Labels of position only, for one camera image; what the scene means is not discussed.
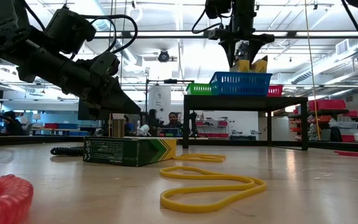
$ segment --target red coiled tube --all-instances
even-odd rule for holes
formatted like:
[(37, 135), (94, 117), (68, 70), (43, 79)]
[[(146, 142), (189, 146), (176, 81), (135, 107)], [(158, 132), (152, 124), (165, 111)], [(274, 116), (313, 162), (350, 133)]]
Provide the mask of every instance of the red coiled tube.
[(19, 223), (31, 206), (33, 194), (30, 182), (12, 174), (0, 177), (0, 224)]

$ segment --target rubber band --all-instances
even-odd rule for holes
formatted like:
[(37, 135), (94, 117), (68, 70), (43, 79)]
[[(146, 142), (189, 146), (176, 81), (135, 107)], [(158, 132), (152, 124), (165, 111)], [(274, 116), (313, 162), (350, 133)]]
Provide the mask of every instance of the rubber band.
[(198, 161), (198, 162), (223, 162), (226, 159), (225, 155), (215, 154), (182, 154), (181, 156), (175, 156), (173, 159), (181, 161)]
[[(190, 170), (199, 172), (203, 175), (184, 175), (170, 173), (174, 170)], [(160, 175), (163, 177), (174, 178), (174, 179), (188, 179), (188, 180), (236, 180), (243, 182), (244, 184), (238, 185), (216, 185), (216, 186), (203, 186), (203, 187), (179, 187), (176, 189), (166, 190), (160, 195), (160, 203), (165, 208), (174, 210), (177, 212), (185, 213), (208, 213), (214, 212), (224, 208), (226, 205), (238, 201), (240, 199), (249, 197), (251, 195), (263, 192), (266, 190), (266, 183), (263, 180), (256, 179), (253, 177), (243, 177), (240, 175), (229, 175), (220, 174), (217, 172), (211, 172), (195, 167), (176, 166), (168, 167), (160, 170)], [(241, 190), (232, 196), (221, 199), (215, 203), (207, 205), (186, 205), (178, 202), (174, 202), (168, 199), (176, 194), (190, 194), (200, 192), (221, 192), (221, 191), (233, 191)]]

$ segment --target green box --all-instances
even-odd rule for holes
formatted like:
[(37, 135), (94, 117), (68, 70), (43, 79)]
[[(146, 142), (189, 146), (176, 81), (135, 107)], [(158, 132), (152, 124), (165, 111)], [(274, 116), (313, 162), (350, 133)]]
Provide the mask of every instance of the green box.
[(121, 166), (143, 166), (172, 159), (176, 139), (85, 137), (84, 162)]

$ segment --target blue storage bin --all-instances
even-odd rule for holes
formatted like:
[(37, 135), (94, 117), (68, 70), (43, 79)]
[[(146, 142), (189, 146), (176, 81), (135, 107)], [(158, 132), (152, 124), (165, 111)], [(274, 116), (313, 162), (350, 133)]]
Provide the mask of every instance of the blue storage bin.
[(58, 129), (78, 129), (78, 124), (57, 124)]
[(266, 96), (271, 73), (215, 72), (209, 84), (213, 95)]
[(88, 136), (87, 131), (70, 131), (70, 136)]

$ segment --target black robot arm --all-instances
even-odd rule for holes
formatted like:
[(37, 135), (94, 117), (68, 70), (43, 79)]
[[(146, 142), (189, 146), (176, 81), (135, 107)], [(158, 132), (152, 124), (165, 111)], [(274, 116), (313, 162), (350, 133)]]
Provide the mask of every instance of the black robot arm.
[(116, 55), (108, 50), (92, 60), (74, 62), (60, 53), (76, 55), (85, 41), (93, 40), (96, 30), (86, 19), (129, 19), (135, 27), (134, 40), (137, 26), (131, 17), (87, 17), (63, 6), (43, 32), (29, 24), (26, 5), (24, 0), (0, 0), (0, 58), (18, 65), (20, 80), (31, 83), (38, 76), (59, 86), (63, 93), (87, 102), (95, 118), (101, 110), (140, 113), (111, 76), (120, 63)]

